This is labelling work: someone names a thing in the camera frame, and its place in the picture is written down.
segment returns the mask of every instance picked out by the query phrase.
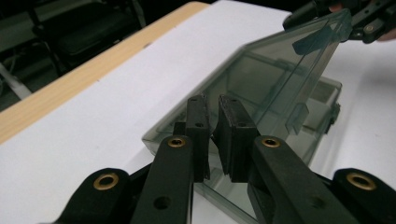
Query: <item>clear plastic container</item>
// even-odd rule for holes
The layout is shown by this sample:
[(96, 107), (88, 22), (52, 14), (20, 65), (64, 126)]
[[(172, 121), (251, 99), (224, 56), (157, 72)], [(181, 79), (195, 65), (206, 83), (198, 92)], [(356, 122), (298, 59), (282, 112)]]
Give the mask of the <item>clear plastic container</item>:
[[(219, 95), (239, 99), (261, 134), (284, 139), (308, 164), (339, 111), (341, 84), (320, 76), (350, 31), (350, 14), (342, 10), (246, 44), (191, 95), (206, 95), (212, 128), (218, 120)], [(186, 105), (175, 108), (144, 135), (152, 153), (172, 134), (174, 123), (185, 120)], [(196, 189), (239, 222), (254, 223), (247, 185), (231, 183), (222, 174), (214, 145), (209, 164), (211, 180), (196, 184)]]

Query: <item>white tabletop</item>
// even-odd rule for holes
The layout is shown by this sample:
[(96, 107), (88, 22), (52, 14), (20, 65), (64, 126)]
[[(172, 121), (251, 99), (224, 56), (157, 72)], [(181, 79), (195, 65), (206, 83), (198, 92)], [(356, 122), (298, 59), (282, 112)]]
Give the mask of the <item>white tabletop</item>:
[[(238, 47), (282, 30), (286, 12), (222, 1), (175, 27), (0, 146), (0, 222), (54, 221), (91, 173), (152, 161), (142, 135)], [(324, 76), (344, 84), (339, 119), (312, 163), (328, 177), (364, 169), (396, 188), (396, 41), (347, 41)], [(193, 223), (234, 223), (195, 194)]]

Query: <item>robotic hand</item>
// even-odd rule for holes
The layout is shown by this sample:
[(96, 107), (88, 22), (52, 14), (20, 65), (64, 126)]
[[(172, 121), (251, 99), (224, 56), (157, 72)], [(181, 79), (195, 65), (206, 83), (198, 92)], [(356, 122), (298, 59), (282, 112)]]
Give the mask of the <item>robotic hand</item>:
[(288, 30), (306, 21), (330, 13), (329, 7), (341, 4), (352, 15), (352, 32), (350, 40), (361, 40), (370, 44), (384, 34), (396, 28), (395, 0), (313, 0), (294, 11), (283, 22)]

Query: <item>black mechanical arm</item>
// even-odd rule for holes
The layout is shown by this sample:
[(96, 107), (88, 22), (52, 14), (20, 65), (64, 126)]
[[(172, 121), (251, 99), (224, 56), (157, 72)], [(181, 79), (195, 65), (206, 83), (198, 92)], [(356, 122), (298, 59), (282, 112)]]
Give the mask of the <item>black mechanical arm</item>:
[(204, 96), (188, 101), (187, 121), (162, 140), (152, 164), (132, 175), (103, 169), (87, 177), (55, 223), (191, 223), (193, 183), (209, 178), (210, 138), (224, 174), (248, 183), (259, 223), (396, 223), (396, 192), (373, 175), (316, 175), (282, 140), (260, 135), (246, 109), (219, 97), (210, 132)]
[(352, 32), (350, 40), (361, 40), (369, 44), (381, 35), (396, 28), (395, 0), (312, 0), (312, 2), (294, 11), (283, 22), (288, 30), (314, 18), (329, 14), (329, 7), (342, 4), (352, 14)]

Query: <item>chair leg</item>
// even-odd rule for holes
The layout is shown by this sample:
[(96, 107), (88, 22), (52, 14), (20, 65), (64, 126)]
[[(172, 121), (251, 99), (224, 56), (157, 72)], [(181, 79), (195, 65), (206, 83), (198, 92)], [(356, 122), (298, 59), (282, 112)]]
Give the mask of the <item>chair leg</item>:
[[(49, 54), (49, 58), (52, 62), (52, 66), (54, 67), (56, 74), (58, 74), (58, 77), (61, 77), (62, 75), (64, 75), (65, 72), (71, 70), (71, 67), (68, 63), (62, 62), (62, 60), (59, 59), (59, 57), (56, 55), (55, 52), (53, 52), (53, 50), (51, 50), (50, 45), (45, 42), (45, 41), (41, 41), (44, 46), (46, 47), (48, 54)], [(60, 63), (62, 63), (64, 65), (64, 67), (66, 68), (66, 71), (62, 71)]]

